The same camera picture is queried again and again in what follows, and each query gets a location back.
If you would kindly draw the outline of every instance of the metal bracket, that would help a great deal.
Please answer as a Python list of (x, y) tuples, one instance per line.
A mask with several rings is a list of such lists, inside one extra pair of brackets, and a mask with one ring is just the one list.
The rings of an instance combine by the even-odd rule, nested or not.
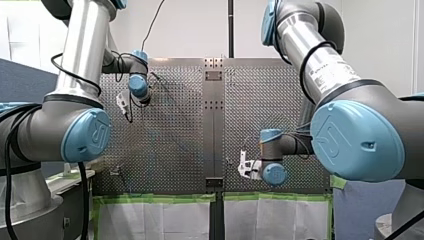
[(222, 71), (206, 71), (206, 81), (222, 81)]
[(222, 177), (206, 178), (206, 188), (222, 188), (224, 186), (224, 179)]

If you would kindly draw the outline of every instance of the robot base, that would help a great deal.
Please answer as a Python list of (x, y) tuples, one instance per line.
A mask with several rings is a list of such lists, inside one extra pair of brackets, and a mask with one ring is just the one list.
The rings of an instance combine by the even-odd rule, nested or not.
[[(30, 214), (15, 222), (13, 228), (18, 239), (25, 240), (62, 240), (63, 239), (63, 199), (55, 196), (49, 208)], [(6, 225), (0, 226), (0, 239), (9, 240)]]
[[(424, 190), (410, 184), (405, 184), (405, 189), (399, 199), (393, 214), (379, 217), (375, 224), (375, 240), (384, 240), (393, 229), (398, 229), (404, 223), (415, 217), (424, 209)], [(396, 240), (424, 239), (424, 220), (419, 221)]]

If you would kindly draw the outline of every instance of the white wall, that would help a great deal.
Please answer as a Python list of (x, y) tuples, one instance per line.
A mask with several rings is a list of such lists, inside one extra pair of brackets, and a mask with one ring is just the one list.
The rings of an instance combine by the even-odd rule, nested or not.
[[(161, 0), (129, 0), (118, 12), (111, 32), (121, 52), (140, 49)], [(342, 0), (322, 0), (341, 12)], [(235, 0), (235, 56), (279, 57), (261, 43), (268, 0)], [(203, 58), (228, 56), (227, 0), (167, 0), (145, 51), (150, 57)], [(0, 1), (0, 58), (57, 72), (50, 57), (63, 49), (66, 27), (41, 2)]]
[(398, 96), (414, 91), (414, 5), (414, 0), (342, 4), (344, 58), (361, 77), (383, 82)]
[[(161, 0), (129, 0), (111, 24), (120, 51), (140, 48)], [(321, 0), (339, 12), (342, 0)], [(234, 1), (235, 57), (279, 57), (261, 43), (262, 18), (268, 0)], [(146, 44), (151, 57), (228, 56), (227, 0), (167, 0)]]
[(41, 2), (0, 1), (0, 58), (50, 72), (63, 51), (67, 28)]
[[(129, 0), (111, 24), (120, 51), (140, 49), (160, 0)], [(167, 0), (145, 51), (150, 57), (220, 57), (227, 47), (226, 0)]]

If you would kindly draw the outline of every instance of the gray panel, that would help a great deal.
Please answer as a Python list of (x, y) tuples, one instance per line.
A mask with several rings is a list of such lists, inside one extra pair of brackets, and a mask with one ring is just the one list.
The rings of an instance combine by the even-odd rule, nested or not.
[(302, 92), (298, 74), (280, 59), (226, 59), (225, 66), (225, 191), (278, 191), (325, 193), (329, 174), (318, 160), (310, 157), (284, 157), (287, 182), (271, 189), (262, 181), (240, 177), (237, 166), (240, 150), (247, 139), (247, 158), (259, 156), (261, 129), (293, 131), (300, 117)]
[[(150, 62), (152, 101), (146, 108), (133, 106), (129, 124), (116, 106), (128, 76), (116, 83), (114, 75), (102, 77), (101, 96), (113, 129), (104, 155), (103, 171), (96, 174), (96, 195), (123, 192), (203, 193), (202, 79), (203, 59), (162, 59)], [(120, 176), (110, 172), (121, 167)]]
[[(254, 137), (261, 129), (295, 129), (302, 102), (296, 71), (282, 66), (278, 59), (226, 59), (225, 81), (219, 81), (212, 72), (209, 76), (213, 79), (206, 79), (211, 67), (204, 61), (151, 61), (150, 71), (164, 80), (160, 83), (150, 78), (152, 103), (142, 111), (134, 108), (133, 124), (115, 105), (128, 76), (120, 83), (114, 75), (103, 76), (102, 101), (112, 118), (113, 131), (100, 167), (103, 171), (95, 178), (96, 195), (203, 193), (205, 177), (211, 176), (224, 176), (225, 191), (271, 190), (262, 182), (239, 176), (240, 149), (247, 137), (253, 137), (247, 141), (248, 158), (253, 159), (259, 153)], [(289, 180), (273, 191), (323, 193), (329, 189), (329, 175), (316, 159), (285, 157), (284, 165)], [(112, 176), (110, 172), (117, 166), (121, 174)]]
[[(0, 102), (43, 102), (54, 90), (56, 74), (0, 59)], [(42, 163), (44, 177), (63, 171), (63, 162)]]

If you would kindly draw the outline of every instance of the silver cylinder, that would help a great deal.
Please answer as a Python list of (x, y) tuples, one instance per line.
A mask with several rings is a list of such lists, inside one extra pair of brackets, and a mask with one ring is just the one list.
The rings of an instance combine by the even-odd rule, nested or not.
[[(300, 71), (309, 51), (325, 39), (318, 33), (317, 20), (308, 13), (296, 12), (280, 17), (285, 18), (278, 25), (281, 49), (296, 70)], [(360, 79), (330, 46), (318, 49), (306, 63), (305, 87), (315, 103), (340, 86)]]
[[(109, 1), (74, 0), (62, 68), (99, 84), (113, 5)], [(99, 101), (98, 90), (64, 72), (59, 73), (56, 90), (50, 94), (77, 95)]]
[[(0, 177), (0, 192), (6, 192), (6, 176)], [(0, 194), (0, 226), (5, 225), (4, 202), (6, 194)], [(41, 170), (16, 174), (12, 177), (12, 222), (24, 220), (27, 216), (49, 208), (51, 194)]]

